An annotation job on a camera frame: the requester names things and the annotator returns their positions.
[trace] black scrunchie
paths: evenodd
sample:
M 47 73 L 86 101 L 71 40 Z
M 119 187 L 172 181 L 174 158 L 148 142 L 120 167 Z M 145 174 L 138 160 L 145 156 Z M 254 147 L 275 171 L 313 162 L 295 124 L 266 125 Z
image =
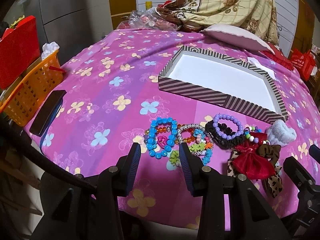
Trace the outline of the black scrunchie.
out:
M 212 139 L 215 140 L 215 142 L 218 144 L 218 146 L 221 149 L 224 149 L 224 150 L 231 149 L 244 142 L 245 137 L 243 134 L 240 136 L 236 136 L 231 140 L 223 139 L 220 135 L 218 135 L 218 132 L 212 125 L 213 125 L 213 120 L 210 122 L 207 122 L 205 125 L 205 130 L 212 136 Z M 220 128 L 220 131 L 224 132 L 226 135 L 232 136 L 236 133 L 236 132 L 233 132 L 230 127 L 227 127 L 225 123 L 223 124 L 218 123 L 218 127 Z

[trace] metal screw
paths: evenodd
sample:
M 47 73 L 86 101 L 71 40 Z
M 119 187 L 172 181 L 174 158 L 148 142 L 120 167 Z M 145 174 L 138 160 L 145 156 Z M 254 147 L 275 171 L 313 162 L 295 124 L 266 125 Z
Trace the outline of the metal screw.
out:
M 211 168 L 210 168 L 209 166 L 203 166 L 203 167 L 201 168 L 201 170 L 204 171 L 204 172 L 210 172 L 210 171 L 211 171 Z
M 82 179 L 82 178 L 83 178 L 83 175 L 82 175 L 82 174 L 79 174 L 79 173 L 76 174 L 75 176 L 78 177 L 79 179 Z
M 111 167 L 108 169 L 108 171 L 110 171 L 110 172 L 116 172 L 116 171 L 118 171 L 118 167 L 117 167 L 117 166 L 111 166 Z
M 247 179 L 247 176 L 244 175 L 244 174 L 239 174 L 238 175 L 238 179 L 241 180 L 241 181 L 245 181 Z

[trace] brown bow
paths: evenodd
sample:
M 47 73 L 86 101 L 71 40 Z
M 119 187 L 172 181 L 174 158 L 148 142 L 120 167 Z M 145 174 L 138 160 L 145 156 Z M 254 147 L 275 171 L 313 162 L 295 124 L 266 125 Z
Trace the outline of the brown bow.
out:
M 262 144 L 258 149 L 257 149 L 257 154 L 265 157 L 267 159 L 271 159 L 270 163 L 275 167 L 277 161 L 279 160 L 280 157 L 280 150 L 281 146 L 280 145 L 268 145 L 268 144 Z

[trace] bed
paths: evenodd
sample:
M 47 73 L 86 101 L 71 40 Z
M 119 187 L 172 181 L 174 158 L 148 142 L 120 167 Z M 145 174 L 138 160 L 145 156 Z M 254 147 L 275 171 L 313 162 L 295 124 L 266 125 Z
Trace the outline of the bed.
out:
M 298 72 L 285 69 L 259 52 L 252 54 L 200 33 L 115 30 L 65 63 L 63 68 L 68 75 L 56 90 L 64 89 L 67 94 L 43 142 L 43 153 L 73 174 L 92 176 L 115 165 L 120 156 L 128 153 L 132 143 L 137 142 L 142 154 L 136 180 L 130 195 L 118 199 L 119 208 L 145 220 L 197 229 L 202 199 L 190 195 L 181 168 L 173 166 L 168 157 L 149 156 L 143 135 L 150 122 L 157 117 L 171 116 L 180 124 L 205 125 L 215 114 L 223 112 L 262 130 L 270 124 L 160 91 L 157 75 L 182 45 L 216 51 L 243 61 L 255 57 L 274 70 L 275 84 L 289 114 L 286 124 L 297 132 L 297 139 L 281 149 L 278 165 L 282 165 L 286 157 L 294 156 L 319 180 L 319 165 L 309 156 L 308 149 L 318 144 L 320 114 Z M 248 92 L 254 89 L 247 86 Z M 26 126 L 27 131 L 32 121 Z M 39 144 L 39 137 L 30 136 Z M 214 146 L 208 165 L 227 174 L 230 153 Z M 284 217 L 296 211 L 298 189 L 283 171 L 280 176 L 284 189 L 276 198 L 265 193 L 260 180 L 253 183 L 276 214 Z M 227 205 L 225 210 L 226 229 L 229 229 Z

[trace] orange plastic basket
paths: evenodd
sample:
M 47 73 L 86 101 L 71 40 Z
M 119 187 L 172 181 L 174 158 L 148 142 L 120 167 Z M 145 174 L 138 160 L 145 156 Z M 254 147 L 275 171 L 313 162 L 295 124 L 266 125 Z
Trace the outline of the orange plastic basket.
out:
M 58 50 L 40 62 L 14 89 L 0 113 L 5 112 L 16 124 L 25 126 L 35 115 L 48 94 L 62 82 L 65 71 L 60 68 Z

